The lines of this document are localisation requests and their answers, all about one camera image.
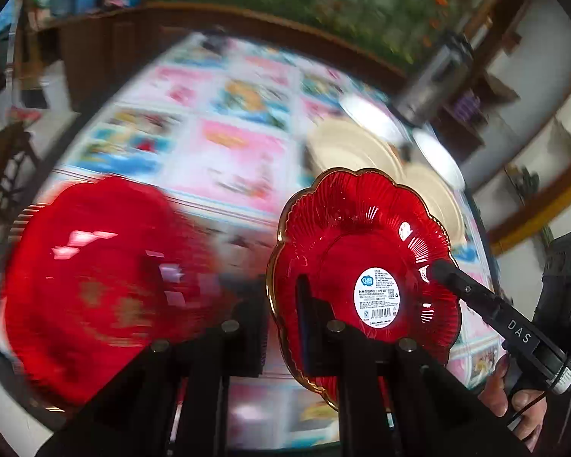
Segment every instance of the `gold rim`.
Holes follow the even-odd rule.
[[[329,175],[332,175],[336,172],[343,172],[346,174],[353,175],[354,177],[359,177],[360,175],[369,174],[369,173],[379,174],[379,175],[382,175],[383,177],[387,177],[387,179],[394,185],[394,187],[396,187],[396,189],[409,190],[414,195],[416,195],[417,198],[419,198],[419,200],[423,204],[423,207],[425,208],[425,213],[427,214],[427,216],[439,225],[439,227],[442,229],[442,232],[446,236],[446,242],[448,244],[448,255],[451,259],[451,262],[457,268],[459,268],[459,266],[457,265],[457,262],[452,257],[451,239],[449,238],[448,233],[446,233],[446,229],[444,228],[442,223],[436,217],[431,215],[431,213],[427,209],[427,205],[425,204],[425,201],[423,200],[423,198],[411,187],[408,187],[408,186],[405,186],[403,184],[398,184],[398,183],[394,182],[393,179],[391,177],[389,177],[389,175],[385,174],[385,172],[383,172],[377,168],[363,168],[361,170],[358,170],[357,172],[354,172],[353,170],[349,170],[348,168],[330,168],[330,169],[326,170],[325,172],[322,172],[320,175],[318,175],[318,177],[315,179],[315,181],[313,182],[311,187],[307,187],[306,189],[299,190],[296,194],[294,194],[291,198],[288,199],[288,202],[285,204],[283,210],[281,211],[281,215],[279,217],[279,224],[277,226],[277,244],[275,245],[273,251],[271,252],[271,257],[269,258],[268,265],[266,267],[266,294],[268,296],[268,302],[271,306],[271,315],[273,316],[273,320],[275,321],[275,324],[277,325],[277,330],[279,332],[279,347],[281,349],[281,355],[284,358],[285,365],[287,366],[288,370],[290,371],[290,374],[292,375],[292,377],[294,377],[295,380],[297,380],[306,389],[311,390],[312,392],[315,392],[315,393],[319,393],[321,395],[321,397],[326,401],[326,403],[330,407],[332,407],[332,409],[334,409],[335,411],[338,411],[338,405],[336,404],[335,400],[332,400],[329,393],[327,393],[327,389],[324,388],[323,386],[320,386],[316,383],[313,383],[311,380],[309,380],[309,378],[306,375],[304,375],[303,372],[300,371],[300,369],[297,368],[296,364],[294,363],[294,360],[292,359],[292,351],[290,350],[290,345],[289,345],[288,339],[287,339],[287,328],[286,328],[286,325],[285,325],[283,318],[281,317],[281,315],[279,313],[279,307],[277,304],[277,299],[275,297],[275,288],[274,288],[274,283],[273,283],[275,264],[277,263],[277,259],[278,259],[279,255],[281,254],[281,250],[284,248],[284,245],[286,244],[285,243],[285,231],[286,231],[287,221],[289,220],[290,212],[292,211],[292,207],[299,201],[299,199],[303,198],[306,195],[313,194],[317,190],[317,187],[324,180],[324,178],[326,178]],[[455,302],[455,304],[457,306],[457,316],[458,316],[457,329],[458,329],[458,331],[461,331],[461,308],[459,305],[459,301],[457,300]],[[457,335],[455,335],[451,344],[448,346],[445,365],[448,363],[451,348],[455,344],[456,341],[457,341]]]

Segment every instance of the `human hand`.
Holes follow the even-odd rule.
[[[508,410],[508,397],[504,391],[504,376],[509,365],[510,356],[506,354],[497,362],[495,371],[486,379],[484,390],[478,396],[478,399],[498,417],[505,415]],[[512,397],[512,407],[515,411],[519,411],[541,394],[540,390],[520,390]],[[531,451],[535,448],[539,438],[546,409],[547,402],[543,398],[522,414],[518,426],[513,431],[520,440],[524,440],[525,445]]]

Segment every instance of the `red glass plate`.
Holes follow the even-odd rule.
[[[281,213],[266,275],[292,375],[337,408],[335,378],[301,372],[295,296],[301,273],[337,319],[385,342],[411,337],[446,364],[461,311],[453,293],[427,280],[426,269],[435,259],[452,260],[450,247],[419,195],[376,169],[331,169],[294,195]]]
[[[74,405],[152,340],[191,338],[228,308],[203,235],[158,189],[120,177],[70,186],[36,213],[3,294],[26,374]]]

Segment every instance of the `bolt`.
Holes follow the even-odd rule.
[[[227,319],[221,328],[224,333],[235,333],[239,329],[239,322],[236,319]]]
[[[403,338],[397,344],[405,352],[416,350],[416,342],[412,338]]]
[[[169,340],[158,339],[150,344],[152,352],[165,352],[169,348]]]
[[[340,333],[345,329],[345,327],[345,322],[340,319],[331,319],[326,325],[328,331],[331,331],[332,333]]]

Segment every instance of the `patterned tablecloth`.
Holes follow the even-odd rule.
[[[338,99],[384,94],[302,56],[239,39],[194,34],[131,80],[82,130],[41,191],[113,172],[163,189],[214,244],[223,276],[265,272],[286,200],[310,184],[305,138],[317,118],[343,114]],[[460,267],[491,286],[474,218],[462,194]],[[495,331],[461,303],[463,325],[448,369],[467,387],[501,356]],[[270,322],[263,375],[230,389],[228,445],[304,447],[338,439],[337,414],[289,374]]]

